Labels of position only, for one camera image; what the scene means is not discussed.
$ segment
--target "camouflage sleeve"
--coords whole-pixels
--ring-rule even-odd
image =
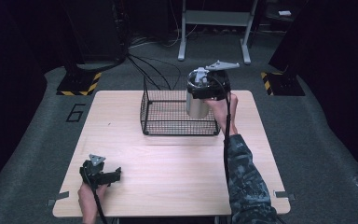
[[[267,185],[240,134],[230,136],[227,157],[231,223],[276,223],[277,213],[271,206]]]

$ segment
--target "wooden table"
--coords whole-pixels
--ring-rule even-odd
[[[254,153],[279,214],[289,212],[262,122],[249,91],[234,91],[240,102],[236,125]],[[55,217],[81,217],[77,190],[79,167],[89,154],[106,157],[103,171],[121,167],[121,180],[105,194],[107,217],[180,217],[230,215],[223,164],[224,135],[149,136],[140,124],[142,91],[98,91],[90,108],[60,192]]]

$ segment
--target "metal stand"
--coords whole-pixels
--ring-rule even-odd
[[[241,49],[243,61],[245,64],[251,63],[247,42],[251,32],[252,23],[255,16],[255,7],[257,1],[254,0],[250,12],[223,12],[223,11],[197,11],[186,10],[186,0],[182,5],[182,40],[179,48],[178,60],[185,59],[186,52],[186,25],[204,24],[204,25],[225,25],[225,26],[243,26],[246,27],[244,38],[241,39]]]

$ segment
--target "black curtain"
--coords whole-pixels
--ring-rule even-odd
[[[34,52],[0,0],[0,172],[31,122],[46,86]]]
[[[44,73],[68,60],[84,63],[64,0],[3,1]]]
[[[358,1],[310,0],[269,63],[296,67],[358,161]]]

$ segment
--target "gray carpet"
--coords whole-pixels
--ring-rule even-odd
[[[358,188],[352,179],[358,163],[326,124],[324,113],[300,78],[306,96],[268,96],[261,72],[275,72],[268,61],[282,36],[257,34],[250,49],[252,64],[244,65],[240,35],[208,35],[187,41],[186,59],[178,62],[179,43],[133,46],[130,53],[147,60],[163,75],[182,75],[217,60],[240,63],[228,70],[233,90],[254,95],[282,182],[296,195],[285,223],[358,223]],[[101,64],[88,64],[98,67]],[[150,67],[143,69],[156,75]],[[56,218],[49,199],[59,193],[93,96],[59,96],[63,68],[46,73],[48,88],[21,143],[0,174],[0,223],[81,223],[80,218]],[[142,90],[143,76],[126,60],[102,73],[96,91]],[[79,122],[65,122],[75,104],[84,113]],[[212,223],[210,218],[123,218],[122,223]]]

